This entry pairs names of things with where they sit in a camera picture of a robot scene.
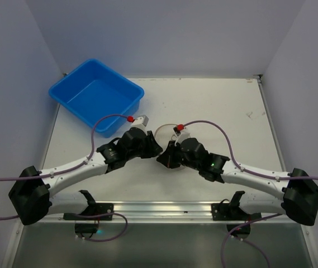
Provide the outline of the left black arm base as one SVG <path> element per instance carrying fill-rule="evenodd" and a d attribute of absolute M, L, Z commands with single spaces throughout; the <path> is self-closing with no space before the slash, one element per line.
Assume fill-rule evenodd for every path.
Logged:
<path fill-rule="evenodd" d="M 95 199 L 87 190 L 80 190 L 80 194 L 85 197 L 86 207 L 81 213 L 64 213 L 63 219 L 66 221 L 85 220 L 83 216 L 95 216 L 99 214 L 106 214 L 114 212 L 113 203 L 97 203 Z M 81 238 L 92 238 L 92 236 L 99 230 L 99 222 L 111 221 L 112 215 L 94 218 L 94 223 L 76 223 L 74 225 L 74 232 Z"/>

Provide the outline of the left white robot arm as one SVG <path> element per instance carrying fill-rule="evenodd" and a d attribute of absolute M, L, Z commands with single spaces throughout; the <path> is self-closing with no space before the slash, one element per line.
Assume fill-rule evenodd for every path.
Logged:
<path fill-rule="evenodd" d="M 95 199 L 87 190 L 63 193 L 83 180 L 110 173 L 139 157 L 157 157 L 162 148 L 151 131 L 132 127 L 82 159 L 52 169 L 38 171 L 30 166 L 22 171 L 8 196 L 22 222 L 28 226 L 50 214 L 70 219 L 88 218 L 99 213 Z"/>

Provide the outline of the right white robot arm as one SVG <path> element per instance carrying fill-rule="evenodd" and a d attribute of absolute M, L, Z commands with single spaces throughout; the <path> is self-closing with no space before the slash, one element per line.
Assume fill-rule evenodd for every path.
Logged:
<path fill-rule="evenodd" d="M 315 224 L 318 212 L 318 186 L 300 169 L 292 173 L 276 173 L 270 179 L 270 171 L 256 169 L 247 173 L 235 166 L 227 156 L 208 152 L 196 138 L 181 143 L 171 141 L 157 162 L 168 169 L 181 166 L 198 171 L 211 182 L 236 184 L 253 189 L 253 192 L 236 191 L 229 203 L 216 207 L 225 220 L 257 219 L 262 213 L 286 215 L 306 226 Z"/>

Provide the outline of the round beige mesh laundry bag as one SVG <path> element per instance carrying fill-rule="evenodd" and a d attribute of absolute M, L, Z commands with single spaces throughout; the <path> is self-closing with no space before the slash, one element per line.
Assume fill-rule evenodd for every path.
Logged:
<path fill-rule="evenodd" d="M 156 161 L 163 165 L 167 169 L 174 169 L 174 170 L 183 170 L 185 167 L 184 166 L 177 166 L 177 167 L 171 167 L 170 165 L 168 166 L 167 163 L 161 163 L 158 159 L 161 157 L 163 153 L 166 152 L 167 148 L 169 148 L 169 153 L 174 156 L 175 152 L 177 151 L 177 146 L 175 144 L 175 141 L 177 139 L 175 132 L 173 128 L 175 127 L 175 124 L 164 124 L 159 126 L 155 133 L 154 133 L 154 138 L 158 145 L 160 145 L 163 149 L 163 151 L 159 154 L 159 156 L 156 157 Z"/>

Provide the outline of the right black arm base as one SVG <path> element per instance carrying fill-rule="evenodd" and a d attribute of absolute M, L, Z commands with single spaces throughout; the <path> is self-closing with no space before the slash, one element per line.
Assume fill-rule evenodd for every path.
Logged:
<path fill-rule="evenodd" d="M 211 214 L 214 221 L 244 221 L 248 222 L 254 219 L 262 217 L 261 213 L 247 214 L 239 208 L 240 201 L 245 191 L 236 191 L 230 201 L 223 199 L 219 203 L 211 204 Z M 231 231 L 238 224 L 227 224 L 227 231 Z M 247 225 L 245 227 L 238 228 L 232 233 L 232 236 L 236 238 L 245 239 L 250 235 L 251 227 Z"/>

